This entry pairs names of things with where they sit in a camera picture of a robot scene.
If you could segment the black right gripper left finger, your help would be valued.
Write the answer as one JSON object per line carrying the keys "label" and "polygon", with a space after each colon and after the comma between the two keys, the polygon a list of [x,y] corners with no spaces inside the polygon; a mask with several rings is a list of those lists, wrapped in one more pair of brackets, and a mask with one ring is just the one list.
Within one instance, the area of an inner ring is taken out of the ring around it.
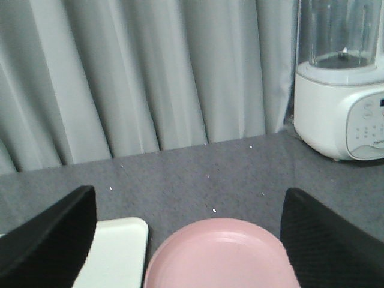
{"label": "black right gripper left finger", "polygon": [[1,287],[72,287],[96,225],[95,188],[86,185],[1,236]]}

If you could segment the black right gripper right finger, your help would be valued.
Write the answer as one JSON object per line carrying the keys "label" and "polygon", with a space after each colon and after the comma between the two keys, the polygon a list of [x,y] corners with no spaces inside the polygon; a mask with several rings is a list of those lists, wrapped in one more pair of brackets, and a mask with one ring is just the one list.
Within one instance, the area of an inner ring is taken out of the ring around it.
{"label": "black right gripper right finger", "polygon": [[383,242],[301,189],[286,191],[280,240],[301,287],[383,287]]}

